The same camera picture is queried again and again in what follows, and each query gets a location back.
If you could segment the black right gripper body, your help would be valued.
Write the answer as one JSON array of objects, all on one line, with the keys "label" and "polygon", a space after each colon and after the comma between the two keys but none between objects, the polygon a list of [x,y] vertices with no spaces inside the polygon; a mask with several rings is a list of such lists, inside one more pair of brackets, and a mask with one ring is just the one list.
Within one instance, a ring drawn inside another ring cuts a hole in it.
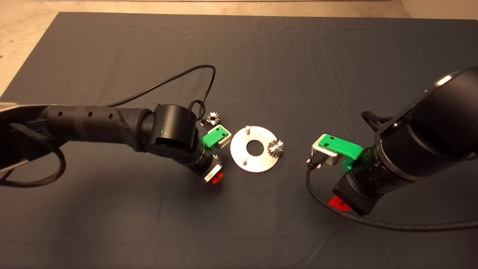
[{"label": "black right gripper body", "polygon": [[380,183],[377,167],[354,165],[337,182],[333,193],[359,216],[366,216],[381,198]]}]

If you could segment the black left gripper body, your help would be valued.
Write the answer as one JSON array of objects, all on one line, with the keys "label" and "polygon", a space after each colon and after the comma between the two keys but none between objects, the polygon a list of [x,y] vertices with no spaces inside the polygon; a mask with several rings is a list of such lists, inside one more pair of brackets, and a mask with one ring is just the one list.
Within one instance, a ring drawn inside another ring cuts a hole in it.
[{"label": "black left gripper body", "polygon": [[192,171],[198,175],[205,183],[210,183],[210,179],[217,173],[221,173],[223,160],[217,154],[212,154],[205,150],[198,162],[193,164]]}]

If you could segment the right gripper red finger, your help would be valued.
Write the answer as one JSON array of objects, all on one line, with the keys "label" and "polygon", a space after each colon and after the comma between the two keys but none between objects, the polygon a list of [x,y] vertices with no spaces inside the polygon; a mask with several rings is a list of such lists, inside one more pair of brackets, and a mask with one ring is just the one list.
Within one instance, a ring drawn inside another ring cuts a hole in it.
[{"label": "right gripper red finger", "polygon": [[328,202],[328,205],[341,212],[352,212],[352,208],[343,202],[338,196],[334,196]]}]

